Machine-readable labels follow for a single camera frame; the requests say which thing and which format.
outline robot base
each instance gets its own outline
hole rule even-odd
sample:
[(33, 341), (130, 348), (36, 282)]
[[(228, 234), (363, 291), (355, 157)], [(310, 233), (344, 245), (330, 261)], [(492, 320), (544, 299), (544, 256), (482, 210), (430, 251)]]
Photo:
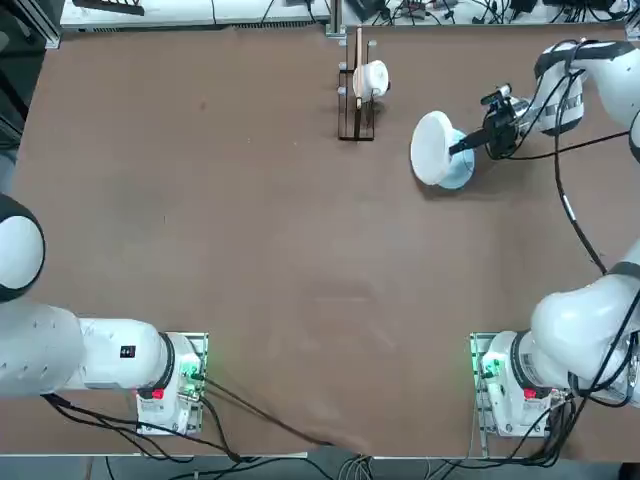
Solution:
[[(169, 428), (174, 432), (192, 435), (202, 430), (203, 382), (190, 375), (206, 376), (209, 334), (167, 332), (175, 350), (175, 364), (171, 380), (164, 390), (152, 392), (151, 398), (138, 393), (136, 404), (138, 421)], [(144, 435), (170, 435), (150, 427), (139, 428)]]
[[(544, 398), (526, 398), (531, 396), (525, 396), (516, 381), (510, 362), (515, 335), (515, 332), (471, 335), (477, 408), (492, 414), (491, 418), (486, 414), (479, 416), (480, 427), (504, 437), (523, 437), (552, 401), (552, 394)], [(547, 417), (540, 419), (530, 437), (546, 435)]]

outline black wire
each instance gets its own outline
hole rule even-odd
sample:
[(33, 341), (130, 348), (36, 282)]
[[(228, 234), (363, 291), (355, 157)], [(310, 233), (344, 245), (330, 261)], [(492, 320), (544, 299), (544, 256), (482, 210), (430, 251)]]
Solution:
[(438, 20), (438, 17), (436, 17), (433, 13), (431, 13), (431, 12), (426, 12), (426, 14), (427, 14), (427, 16), (428, 16), (428, 17), (433, 18), (433, 19), (436, 21), (436, 23), (437, 23), (438, 25), (442, 26), (442, 22), (440, 22), (440, 20)]
[(573, 15), (571, 15), (570, 23), (577, 23), (578, 18), (580, 18), (580, 14), (582, 13), (581, 8), (576, 8), (573, 10)]
[(449, 4), (447, 3), (447, 0), (442, 0), (442, 3), (444, 3), (445, 8), (447, 9), (447, 13), (450, 15), (451, 23), (453, 23), (455, 25), (456, 24), (456, 15), (455, 15), (455, 13), (453, 13), (453, 10), (451, 10), (451, 8), (449, 8)]
[(602, 275), (605, 275), (607, 273), (607, 267), (605, 267), (604, 264), (602, 263), (602, 260), (596, 253), (595, 249), (593, 248), (593, 245), (591, 245), (591, 242), (589, 241), (584, 231), (580, 227), (580, 224), (576, 220), (575, 214), (573, 213), (573, 210), (569, 204), (569, 199), (567, 198), (567, 195), (564, 191), (564, 186), (562, 185), (562, 177), (560, 175), (560, 126), (562, 123), (562, 117), (564, 115), (564, 110), (566, 108), (566, 102), (569, 98), (571, 87), (580, 78), (581, 74), (582, 74), (582, 71), (579, 71), (578, 73), (571, 75), (571, 77), (569, 78), (569, 82), (567, 84), (567, 89), (564, 91), (560, 99), (560, 103), (558, 104), (558, 111), (556, 112), (556, 124), (555, 124), (554, 133), (553, 133), (553, 145), (554, 145), (553, 166), (554, 166), (554, 174), (555, 174), (555, 181), (556, 181), (556, 189), (558, 191), (558, 196), (560, 197), (560, 202), (562, 203), (562, 208), (564, 209), (564, 212), (567, 215), (567, 218), (569, 219), (569, 223), (571, 223), (571, 226), (576, 232), (576, 235), (578, 235), (580, 242), (582, 243), (585, 250), (591, 257), (591, 260), (593, 261), (593, 263), (596, 264), (596, 266), (600, 270), (600, 273), (602, 273)]
[(109, 457), (104, 457), (104, 463), (107, 464), (107, 472), (109, 472), (109, 478), (111, 480), (116, 480), (116, 478), (113, 476), (113, 472), (111, 471), (111, 464), (109, 463)]
[(189, 435), (185, 435), (184, 433), (180, 433), (180, 432), (175, 432), (173, 430), (171, 430), (170, 428), (166, 428), (163, 427), (161, 425), (155, 425), (153, 423), (148, 423), (148, 422), (140, 422), (137, 420), (126, 420), (123, 418), (116, 418), (116, 417), (111, 417), (109, 415), (105, 415), (99, 412), (94, 412), (92, 410), (88, 410), (85, 408), (80, 408), (77, 407), (75, 405), (73, 405), (71, 402), (69, 402), (68, 400), (60, 397), (59, 395), (56, 394), (49, 394), (49, 395), (43, 395), (43, 397), (49, 401), (50, 403), (55, 403), (57, 406), (64, 408), (66, 410), (71, 410), (73, 412), (77, 412), (77, 413), (81, 413), (83, 415), (87, 415), (90, 417), (93, 417), (95, 419), (98, 420), (105, 420), (107, 422), (113, 422), (113, 423), (121, 423), (123, 425), (133, 425), (135, 426), (136, 429), (140, 428), (140, 427), (148, 427), (148, 428), (152, 428), (155, 430), (160, 430), (162, 432), (166, 432), (169, 433), (171, 435), (174, 435), (176, 437), (180, 437), (180, 438), (184, 438), (185, 440), (188, 440), (190, 442), (194, 442), (194, 443), (198, 443), (201, 445), (207, 445), (209, 447), (215, 448), (216, 450), (220, 450), (224, 452), (224, 448), (220, 445), (216, 445), (213, 442), (209, 442), (207, 440), (202, 440), (200, 438), (195, 438), (195, 437), (190, 437)]
[(262, 16), (262, 20), (260, 20), (260, 26), (264, 25), (264, 19), (267, 18), (267, 15), (269, 15), (269, 10), (271, 10), (271, 7), (273, 7), (273, 4), (275, 3), (276, 0), (271, 0), (271, 2), (269, 2), (269, 6), (267, 7), (267, 10), (264, 12), (264, 15)]
[(222, 422), (220, 421), (220, 416), (218, 415), (218, 412), (216, 411), (213, 404), (204, 397), (201, 397), (200, 401), (205, 407), (207, 407), (207, 410), (209, 410), (209, 412), (211, 413), (211, 416), (213, 417), (213, 421), (216, 424), (216, 429), (218, 430), (218, 435), (220, 436), (220, 441), (222, 442), (222, 447), (225, 450), (224, 453), (227, 454), (227, 456), (229, 457), (229, 460), (231, 460), (232, 462), (242, 463), (244, 461), (243, 458), (239, 454), (231, 450), (231, 447), (229, 447), (229, 443), (227, 442), (227, 437), (224, 434), (224, 429), (222, 428)]
[(564, 13), (564, 7), (560, 7), (560, 11), (558, 12), (558, 14), (553, 17), (553, 20), (551, 20), (549, 23), (555, 23), (555, 21), (560, 18), (560, 15), (562, 15)]
[(316, 21), (316, 17), (313, 16), (313, 12), (311, 11), (311, 0), (304, 0), (304, 3), (307, 4), (307, 11), (309, 12), (309, 17), (313, 23), (318, 23)]
[[(613, 140), (614, 138), (626, 137), (629, 135), (629, 132), (618, 132), (611, 135), (607, 135), (605, 137), (595, 138), (593, 140), (589, 140), (588, 142), (578, 143), (576, 145), (571, 145), (569, 147), (561, 148), (558, 150), (558, 153), (569, 152), (571, 150), (577, 150), (578, 148), (589, 147), (591, 145), (595, 145), (596, 143), (606, 142), (608, 140)], [(555, 155), (554, 152), (544, 153), (541, 155), (533, 155), (531, 157), (508, 157), (509, 160), (540, 160), (542, 158), (549, 158)]]
[(299, 437), (299, 438), (301, 438), (303, 440), (306, 440), (307, 442), (313, 443), (315, 445), (320, 445), (320, 446), (335, 446), (331, 442), (326, 442), (324, 440), (319, 440), (317, 438), (314, 438), (311, 435), (307, 435), (306, 433), (301, 432), (300, 430), (292, 427), (291, 425), (288, 425), (288, 424), (284, 423), (279, 418), (277, 418), (277, 417), (265, 412), (264, 410), (259, 409), (255, 405), (252, 405), (251, 403), (247, 402), (246, 400), (244, 400), (240, 396), (236, 395), (235, 393), (233, 393), (229, 389), (225, 388), (224, 386), (220, 385), (219, 383), (214, 382), (213, 380), (211, 380), (209, 378), (203, 377), (201, 375), (192, 375), (192, 378), (194, 378), (196, 380), (204, 380), (206, 383), (208, 383), (212, 387), (220, 390), (221, 392), (224, 392), (226, 395), (228, 395), (232, 399), (236, 400), (237, 402), (240, 402), (245, 407), (251, 409), (254, 413), (256, 413), (259, 416), (263, 417), (264, 419), (270, 421), (271, 423), (279, 426), (283, 430), (286, 430), (287, 432), (289, 432), (289, 433), (291, 433), (291, 434), (293, 434), (293, 435), (295, 435), (295, 436), (297, 436), (297, 437)]
[(505, 7), (504, 0), (500, 0), (500, 6), (502, 10), (500, 11), (500, 24), (504, 25), (504, 13), (507, 11), (507, 7)]
[(389, 20), (387, 21), (386, 24), (383, 25), (393, 25), (395, 19), (397, 18), (398, 12), (400, 11), (400, 9), (402, 8), (402, 3), (400, 3), (396, 8), (393, 9), (393, 13), (389, 16)]
[[(386, 3), (384, 4), (384, 8), (386, 9), (389, 6), (389, 2), (391, 2), (391, 0), (387, 0)], [(376, 22), (380, 19), (380, 17), (382, 16), (382, 9), (378, 10), (378, 15), (376, 16), (376, 18), (373, 20), (373, 23), (371, 23), (371, 26), (374, 27), (376, 25)]]
[[(625, 353), (624, 359), (622, 360), (622, 362), (620, 362), (620, 365), (618, 366), (618, 368), (616, 369), (615, 372), (613, 372), (613, 374), (611, 375), (611, 377), (609, 377), (608, 380), (605, 380), (602, 383), (599, 383), (598, 385), (596, 385), (595, 387), (593, 387), (593, 391), (594, 392), (599, 392), (601, 390), (606, 390), (608, 389), (611, 385), (613, 385), (613, 382), (616, 381), (616, 379), (622, 374), (622, 372), (624, 371), (624, 369), (627, 367), (627, 365), (631, 362), (631, 359), (633, 357), (633, 353), (635, 351), (635, 347), (638, 345), (638, 332), (632, 332), (629, 338), (629, 347), (627, 348), (627, 352)], [(586, 392), (582, 392), (578, 390), (578, 393), (580, 395), (582, 394), (587, 394)]]
[(589, 13), (593, 16), (593, 18), (595, 18), (598, 22), (610, 22), (611, 20), (613, 20), (613, 18), (600, 18), (596, 15), (596, 12), (593, 11), (593, 8), (591, 8), (591, 5), (587, 4), (587, 8), (589, 9)]
[[(629, 23), (633, 22), (633, 20), (638, 16), (638, 14), (640, 14), (640, 7), (633, 9), (633, 12), (631, 12), (631, 15), (627, 17), (627, 22)], [(638, 24), (640, 24), (640, 20), (636, 22), (636, 24), (632, 28), (636, 28)]]
[(533, 430), (536, 428), (536, 426), (540, 423), (540, 421), (545, 418), (546, 415), (548, 415), (549, 413), (551, 413), (553, 411), (553, 407), (549, 407), (547, 408), (544, 412), (542, 412), (538, 418), (531, 424), (531, 426), (529, 427), (529, 429), (525, 432), (525, 434), (523, 435), (523, 437), (520, 439), (520, 442), (518, 443), (518, 445), (516, 446), (516, 448), (504, 459), (499, 459), (499, 460), (486, 460), (487, 462), (491, 462), (491, 465), (480, 465), (480, 466), (468, 466), (468, 465), (462, 465), (462, 461), (460, 461), (457, 464), (453, 464), (452, 462), (449, 462), (447, 460), (444, 460), (445, 462), (451, 464), (451, 465), (455, 465), (456, 468), (462, 468), (465, 470), (488, 470), (490, 468), (497, 468), (497, 467), (501, 467), (502, 465), (505, 464), (529, 464), (529, 459), (514, 459), (514, 457), (518, 454), (518, 452), (520, 451), (520, 449), (522, 448), (522, 446), (524, 445), (524, 442), (529, 438), (529, 436), (531, 435), (531, 432), (533, 432)]
[[(285, 462), (285, 461), (304, 462), (304, 463), (306, 463), (308, 465), (311, 465), (326, 480), (334, 480), (333, 477), (331, 477), (331, 475), (329, 475), (322, 468), (320, 468), (320, 466), (318, 466), (317, 463), (312, 462), (308, 458), (295, 458), (295, 457), (271, 458), (269, 460), (265, 460), (264, 462), (256, 463), (254, 465), (248, 465), (248, 466), (243, 467), (243, 468), (227, 468), (225, 470), (208, 470), (208, 471), (204, 471), (204, 472), (198, 472), (198, 476), (218, 475), (218, 474), (228, 475), (230, 473), (246, 472), (247, 470), (253, 470), (254, 468), (259, 468), (259, 467), (262, 467), (264, 465), (268, 465), (270, 463)], [(193, 478), (193, 473), (184, 473), (184, 474), (181, 474), (181, 475), (176, 475), (175, 477), (171, 477), (171, 478), (169, 478), (167, 480), (182, 480), (183, 478)]]
[(449, 463), (449, 465), (451, 465), (449, 467), (449, 470), (447, 470), (446, 472), (444, 472), (444, 474), (440, 477), (440, 480), (444, 480), (445, 478), (447, 478), (449, 475), (451, 475), (451, 472), (453, 472), (457, 467), (459, 467), (462, 464), (462, 460), (460, 460), (458, 463)]
[[(89, 420), (85, 420), (83, 418), (78, 418), (78, 417), (76, 417), (74, 415), (71, 415), (68, 412), (65, 412), (62, 409), (62, 407), (60, 407), (59, 405), (57, 405), (54, 402), (49, 401), (47, 398), (45, 398), (45, 400), (47, 400), (49, 405), (51, 405), (51, 407), (53, 407), (60, 415), (62, 415), (63, 417), (67, 418), (68, 420), (71, 420), (74, 423), (79, 423), (79, 424), (82, 424), (82, 425), (90, 425), (90, 426), (93, 426), (93, 427), (97, 427), (97, 428), (104, 429), (104, 430), (111, 430), (113, 432), (118, 433), (121, 437), (123, 437), (125, 440), (127, 440), (127, 442), (131, 443), (138, 450), (140, 450), (140, 452), (142, 452), (144, 455), (146, 455), (147, 457), (151, 458), (152, 460), (157, 460), (157, 461), (170, 460), (170, 461), (172, 461), (174, 463), (190, 463), (195, 458), (195, 457), (192, 457), (190, 459), (182, 459), (182, 458), (172, 457), (166, 451), (164, 451), (162, 449), (162, 447), (160, 447), (160, 445), (158, 445), (157, 442), (155, 442), (151, 438), (147, 437), (146, 435), (143, 435), (141, 433), (138, 433), (138, 432), (136, 432), (134, 430), (130, 430), (130, 429), (125, 428), (125, 427), (116, 427), (115, 425), (111, 425), (108, 422), (106, 422), (105, 420), (102, 420), (102, 419), (100, 419), (98, 417), (95, 417), (95, 416), (91, 416), (91, 418), (94, 418), (95, 420), (97, 420), (100, 423), (96, 423), (96, 422), (92, 422), (92, 421), (89, 421)], [(142, 440), (146, 440), (151, 445), (153, 445), (156, 448), (156, 450), (158, 450), (158, 452), (160, 452), (160, 454), (162, 456), (158, 457), (156, 455), (153, 455), (147, 449), (145, 449), (142, 445), (140, 445), (138, 442), (136, 442), (132, 438), (129, 438), (127, 435), (125, 435), (124, 432), (126, 432), (126, 433), (128, 433), (130, 435), (133, 435), (135, 437), (138, 437), (138, 438), (140, 438)]]
[(230, 474), (230, 473), (233, 473), (233, 471), (234, 471), (236, 468), (238, 468), (239, 466), (240, 466), (240, 464), (239, 464), (239, 463), (236, 463), (233, 467), (231, 467), (231, 468), (230, 468), (229, 470), (227, 470), (226, 472), (222, 472), (222, 473), (219, 473), (218, 475), (216, 475), (216, 476), (213, 478), (213, 480), (218, 480), (218, 479), (220, 479), (220, 478), (224, 477), (225, 475), (228, 475), (228, 474)]
[(496, 12), (493, 11), (493, 9), (491, 8), (491, 4), (489, 3), (489, 0), (487, 0), (487, 3), (482, 3), (479, 0), (471, 0), (473, 3), (477, 3), (478, 5), (481, 5), (483, 7), (485, 7), (485, 11), (484, 14), (482, 15), (482, 18), (485, 18), (485, 15), (487, 14), (487, 12), (491, 12), (491, 14), (493, 15), (493, 19), (496, 21), (496, 23), (498, 23), (498, 16), (496, 15)]

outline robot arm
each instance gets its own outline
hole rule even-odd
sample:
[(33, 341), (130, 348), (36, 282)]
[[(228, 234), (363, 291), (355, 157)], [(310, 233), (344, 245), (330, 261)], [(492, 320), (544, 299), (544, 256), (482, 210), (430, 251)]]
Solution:
[(558, 134), (575, 128), (584, 115), (582, 82), (593, 79), (609, 116), (629, 129), (629, 144), (640, 161), (640, 50), (629, 42), (564, 41), (549, 47), (534, 67), (537, 81), (532, 99), (511, 95), (500, 87), (481, 101), (488, 106), (482, 128), (450, 148), (453, 155), (487, 144), (494, 158), (508, 158), (531, 132), (554, 135), (556, 113), (569, 85), (569, 74), (584, 72), (571, 83)]
[[(559, 132), (556, 115), (569, 85), (567, 74), (584, 73), (595, 82), (609, 116), (629, 129), (631, 152), (640, 161), (640, 50), (628, 42), (562, 42), (539, 57), (534, 71), (538, 89), (531, 101), (514, 99), (510, 88), (494, 94), (481, 129), (484, 143), (508, 158), (525, 131), (555, 135), (575, 128), (584, 113), (581, 79), (566, 95)], [(474, 132), (469, 137), (474, 143), (481, 136)], [(482, 369), (500, 435), (524, 435), (554, 395), (591, 387), (639, 290), (640, 241), (593, 284), (544, 298), (530, 331), (494, 337)], [(629, 403), (640, 407), (637, 344), (631, 338), (639, 330), (640, 312), (634, 311), (601, 377), (610, 385), (594, 395), (613, 403), (630, 397)]]
[(78, 318), (31, 302), (23, 295), (44, 259), (34, 215), (0, 194), (0, 397), (136, 390), (140, 421), (199, 431), (199, 382), (191, 374), (204, 374), (206, 336), (159, 333), (130, 319)]

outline metal bracket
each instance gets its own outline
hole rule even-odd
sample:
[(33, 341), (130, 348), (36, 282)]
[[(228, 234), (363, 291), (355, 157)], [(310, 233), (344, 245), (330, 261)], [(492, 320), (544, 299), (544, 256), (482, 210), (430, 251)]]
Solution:
[(338, 31), (334, 32), (331, 27), (331, 23), (327, 23), (324, 27), (324, 34), (327, 38), (335, 38), (336, 40), (346, 40), (347, 38), (347, 27), (345, 25), (340, 25)]
[[(200, 358), (200, 375), (207, 376), (207, 359), (209, 358), (209, 334), (193, 333), (193, 332), (181, 332), (181, 335), (187, 337), (187, 340), (193, 345), (193, 349), (196, 355)], [(189, 434), (199, 433), (202, 431), (202, 403), (197, 408), (191, 408), (191, 415), (187, 424), (187, 431)]]
[(478, 429), (480, 430), (480, 445), (482, 447), (482, 457), (488, 458), (489, 443), (487, 441), (487, 432), (495, 433), (496, 426), (493, 420), (491, 410), (491, 400), (487, 393), (487, 387), (484, 385), (480, 374), (480, 361), (482, 356), (489, 350), (491, 340), (496, 333), (472, 333), (469, 335), (469, 346), (471, 347), (471, 367), (473, 368), (473, 382), (475, 386), (476, 409), (478, 410)]
[(60, 46), (60, 30), (36, 0), (12, 0), (25, 15), (29, 26), (35, 28), (45, 39), (45, 48)]

